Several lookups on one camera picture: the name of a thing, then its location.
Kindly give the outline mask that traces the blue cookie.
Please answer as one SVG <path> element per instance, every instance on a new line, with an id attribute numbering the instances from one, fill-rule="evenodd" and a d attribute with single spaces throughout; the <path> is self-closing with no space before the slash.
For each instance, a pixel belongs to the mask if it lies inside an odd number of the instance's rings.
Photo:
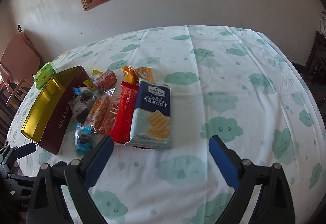
<path id="1" fill-rule="evenodd" d="M 75 152 L 79 155 L 85 155 L 93 149 L 92 139 L 93 127 L 77 123 L 74 135 Z"/>

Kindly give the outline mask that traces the red snack pack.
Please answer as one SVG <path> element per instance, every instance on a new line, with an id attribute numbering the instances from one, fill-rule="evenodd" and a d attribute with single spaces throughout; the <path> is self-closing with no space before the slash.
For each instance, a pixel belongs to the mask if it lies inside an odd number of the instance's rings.
<path id="1" fill-rule="evenodd" d="M 129 141 L 138 86 L 123 81 L 121 88 L 118 112 L 109 136 L 115 143 L 125 144 Z"/>

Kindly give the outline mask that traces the clear orange cracker bag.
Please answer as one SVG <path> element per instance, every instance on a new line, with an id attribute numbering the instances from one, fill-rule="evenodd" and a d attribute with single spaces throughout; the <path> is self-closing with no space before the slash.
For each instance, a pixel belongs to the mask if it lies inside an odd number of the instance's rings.
<path id="1" fill-rule="evenodd" d="M 109 135 L 109 133 L 112 130 L 114 123 L 116 121 L 119 104 L 120 104 L 120 95 L 113 96 L 109 102 L 107 112 L 105 114 L 103 123 L 99 130 L 100 134 Z"/>

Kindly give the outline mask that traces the clear peanut snack bag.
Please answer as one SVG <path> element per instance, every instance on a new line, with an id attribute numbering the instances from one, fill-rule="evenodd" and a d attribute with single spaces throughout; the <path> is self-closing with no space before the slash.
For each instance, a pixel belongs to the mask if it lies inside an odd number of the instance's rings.
<path id="1" fill-rule="evenodd" d="M 95 132 L 99 132 L 115 89 L 114 87 L 104 91 L 104 93 L 96 99 L 93 107 L 89 111 L 84 124 L 92 127 Z"/>

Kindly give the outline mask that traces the blue snack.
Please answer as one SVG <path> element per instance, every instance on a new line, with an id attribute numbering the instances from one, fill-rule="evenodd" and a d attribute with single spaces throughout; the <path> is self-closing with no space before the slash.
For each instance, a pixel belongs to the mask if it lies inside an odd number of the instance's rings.
<path id="1" fill-rule="evenodd" d="M 89 91 L 86 87 L 73 87 L 72 90 L 79 97 L 87 97 L 91 95 L 91 91 Z"/>

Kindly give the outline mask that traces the blue soda cracker pack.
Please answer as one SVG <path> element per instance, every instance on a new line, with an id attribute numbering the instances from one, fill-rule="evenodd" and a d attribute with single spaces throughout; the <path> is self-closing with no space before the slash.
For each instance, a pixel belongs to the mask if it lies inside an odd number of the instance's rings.
<path id="1" fill-rule="evenodd" d="M 171 147 L 170 87 L 139 79 L 129 146 L 166 150 Z"/>

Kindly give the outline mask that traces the orange snack bag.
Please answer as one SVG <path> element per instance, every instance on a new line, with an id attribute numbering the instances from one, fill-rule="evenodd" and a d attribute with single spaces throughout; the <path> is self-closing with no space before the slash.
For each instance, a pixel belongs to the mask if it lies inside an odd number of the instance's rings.
<path id="1" fill-rule="evenodd" d="M 126 82 L 133 85 L 138 83 L 139 78 L 154 82 L 151 68 L 139 67 L 135 69 L 132 66 L 122 66 L 122 71 Z"/>

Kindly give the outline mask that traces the gold and maroon tin box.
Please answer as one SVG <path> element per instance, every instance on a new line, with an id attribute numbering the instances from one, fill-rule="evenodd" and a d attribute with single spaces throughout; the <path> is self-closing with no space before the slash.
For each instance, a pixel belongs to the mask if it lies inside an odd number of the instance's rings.
<path id="1" fill-rule="evenodd" d="M 89 78 L 83 66 L 75 66 L 53 75 L 40 90 L 21 133 L 42 149 L 58 154 L 72 117 L 69 103 L 76 98 L 74 87 Z"/>

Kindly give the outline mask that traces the dark seaweed snack pack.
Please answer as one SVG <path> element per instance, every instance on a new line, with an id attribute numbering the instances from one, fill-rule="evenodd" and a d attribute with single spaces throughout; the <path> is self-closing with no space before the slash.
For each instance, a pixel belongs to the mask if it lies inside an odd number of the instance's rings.
<path id="1" fill-rule="evenodd" d="M 96 95 L 91 91 L 91 95 L 87 97 L 79 97 L 76 95 L 76 97 L 69 103 L 72 114 L 78 123 L 83 124 L 86 121 L 89 111 L 93 107 L 96 99 Z"/>

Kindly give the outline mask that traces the yellow wrapped candy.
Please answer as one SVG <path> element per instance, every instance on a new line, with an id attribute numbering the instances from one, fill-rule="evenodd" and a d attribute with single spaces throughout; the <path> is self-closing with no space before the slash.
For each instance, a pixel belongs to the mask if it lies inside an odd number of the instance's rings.
<path id="1" fill-rule="evenodd" d="M 90 89 L 91 91 L 94 91 L 96 89 L 94 82 L 103 74 L 103 72 L 98 70 L 92 70 L 89 78 L 85 81 L 83 81 L 83 85 Z"/>

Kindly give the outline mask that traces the red white candy pack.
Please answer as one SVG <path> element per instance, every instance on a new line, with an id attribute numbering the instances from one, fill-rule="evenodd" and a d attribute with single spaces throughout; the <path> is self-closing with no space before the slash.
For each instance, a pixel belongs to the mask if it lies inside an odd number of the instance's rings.
<path id="1" fill-rule="evenodd" d="M 117 82 L 117 78 L 114 71 L 108 69 L 106 72 L 101 74 L 100 77 L 94 80 L 93 84 L 95 85 L 95 88 L 99 92 L 103 92 L 110 89 L 112 86 L 114 86 L 116 82 Z"/>

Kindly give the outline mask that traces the green tissue pack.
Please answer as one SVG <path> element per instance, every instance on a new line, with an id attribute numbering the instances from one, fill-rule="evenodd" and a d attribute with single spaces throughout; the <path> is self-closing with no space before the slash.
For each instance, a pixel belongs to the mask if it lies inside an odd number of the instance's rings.
<path id="1" fill-rule="evenodd" d="M 49 81 L 49 79 L 57 73 L 56 68 L 52 62 L 47 62 L 44 64 L 35 75 L 34 84 L 38 90 L 41 90 L 43 86 Z"/>

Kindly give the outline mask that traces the dark wooden shelf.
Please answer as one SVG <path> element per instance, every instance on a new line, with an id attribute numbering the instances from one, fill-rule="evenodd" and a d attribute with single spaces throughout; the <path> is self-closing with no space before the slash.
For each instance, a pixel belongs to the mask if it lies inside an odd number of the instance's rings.
<path id="1" fill-rule="evenodd" d="M 306 80 L 318 74 L 321 69 L 325 69 L 325 11 L 320 15 L 320 29 L 316 32 L 314 44 L 304 68 L 303 79 Z"/>

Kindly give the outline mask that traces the wooden chair with cloth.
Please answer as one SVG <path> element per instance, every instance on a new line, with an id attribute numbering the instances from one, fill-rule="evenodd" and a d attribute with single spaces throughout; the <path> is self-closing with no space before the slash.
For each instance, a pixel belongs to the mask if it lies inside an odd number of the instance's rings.
<path id="1" fill-rule="evenodd" d="M 32 42 L 22 32 L 15 34 L 1 56 L 1 88 L 9 92 L 7 106 L 18 109 L 15 99 L 23 100 L 39 68 L 40 57 Z"/>

